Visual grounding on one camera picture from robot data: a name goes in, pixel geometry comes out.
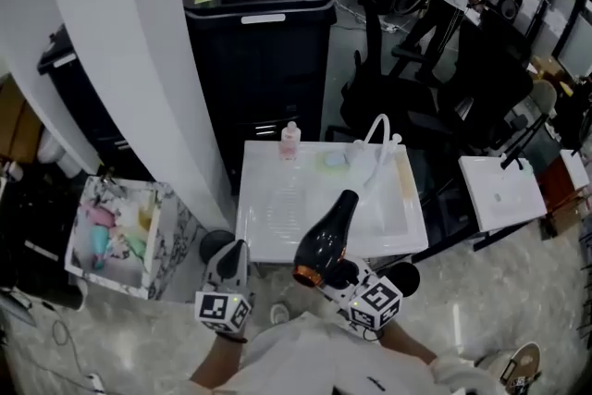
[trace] white sink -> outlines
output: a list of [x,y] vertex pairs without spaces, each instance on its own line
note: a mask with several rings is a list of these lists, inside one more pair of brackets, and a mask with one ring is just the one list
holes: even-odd
[[482,232],[520,224],[547,213],[528,161],[520,159],[523,170],[515,161],[503,170],[501,161],[499,157],[490,156],[459,159]]
[[[166,184],[116,179],[125,197],[117,197],[98,177],[88,177],[70,233],[66,270],[112,290],[144,299],[160,299],[190,246],[205,230]],[[125,246],[105,260],[102,268],[93,266],[93,222],[89,204],[111,212],[116,225],[135,228],[145,237],[145,254],[138,257]],[[199,285],[202,271],[195,270]]]
[[[345,189],[359,191],[347,169],[323,165],[345,143],[302,142],[295,161],[280,161],[277,142],[246,142],[237,238],[254,262],[290,263],[306,231]],[[371,144],[378,149],[379,145]],[[351,221],[348,253],[362,258],[417,253],[426,227],[406,149],[399,145],[374,190],[361,193]]]

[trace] window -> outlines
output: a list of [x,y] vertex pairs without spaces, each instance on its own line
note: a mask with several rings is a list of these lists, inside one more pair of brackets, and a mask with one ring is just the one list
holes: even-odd
[[551,0],[543,24],[533,41],[533,55],[539,57],[551,56],[557,42],[565,30],[568,18],[572,15],[575,0]]
[[592,73],[592,2],[586,1],[586,8],[578,16],[559,60],[572,76],[588,76]]
[[528,34],[533,18],[542,2],[543,0],[523,0],[520,10],[518,10],[516,20],[514,21],[514,27],[522,35]]

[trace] soap bottle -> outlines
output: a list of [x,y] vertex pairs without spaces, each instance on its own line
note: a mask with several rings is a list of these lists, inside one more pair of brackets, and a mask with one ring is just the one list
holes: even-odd
[[281,131],[279,142],[279,159],[295,160],[298,155],[301,131],[296,127],[296,122],[288,122],[288,126]]

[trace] wrist strap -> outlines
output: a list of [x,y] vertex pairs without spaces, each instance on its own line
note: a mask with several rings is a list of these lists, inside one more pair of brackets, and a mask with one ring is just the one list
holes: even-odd
[[248,342],[245,338],[234,338],[225,332],[217,332],[216,335],[222,339],[229,340],[230,342],[235,342],[237,344],[246,344]]

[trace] black hair dryer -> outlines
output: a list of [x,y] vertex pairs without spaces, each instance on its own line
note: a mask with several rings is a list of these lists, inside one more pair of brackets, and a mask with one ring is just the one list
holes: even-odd
[[358,201],[357,193],[345,190],[328,213],[304,235],[294,256],[292,275],[296,281],[306,287],[319,286],[343,260]]

